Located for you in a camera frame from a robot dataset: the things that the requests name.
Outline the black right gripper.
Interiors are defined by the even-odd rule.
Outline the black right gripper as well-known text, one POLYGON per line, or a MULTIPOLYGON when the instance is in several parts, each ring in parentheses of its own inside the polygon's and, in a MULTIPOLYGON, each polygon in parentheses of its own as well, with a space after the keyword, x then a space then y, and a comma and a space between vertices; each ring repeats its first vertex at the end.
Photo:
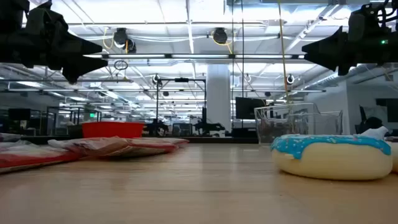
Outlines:
POLYGON ((359 63, 375 63, 378 66, 389 61, 389 28, 384 4, 365 4, 351 13, 348 32, 343 27, 331 36, 304 45, 304 59, 338 73, 348 74, 359 63), (341 60, 331 57, 341 55, 341 60))

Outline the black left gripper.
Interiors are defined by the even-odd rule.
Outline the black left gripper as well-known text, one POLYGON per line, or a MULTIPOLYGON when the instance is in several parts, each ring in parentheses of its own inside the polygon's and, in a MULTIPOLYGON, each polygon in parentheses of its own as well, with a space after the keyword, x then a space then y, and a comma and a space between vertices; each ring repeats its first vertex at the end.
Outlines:
POLYGON ((75 84, 86 73, 108 66, 108 62, 100 58, 74 56, 100 53, 103 48, 69 33, 63 16, 51 10, 51 1, 33 9, 28 1, 19 1, 18 6, 21 16, 27 19, 20 32, 19 63, 28 68, 45 65, 52 70, 62 70, 70 84, 75 84))

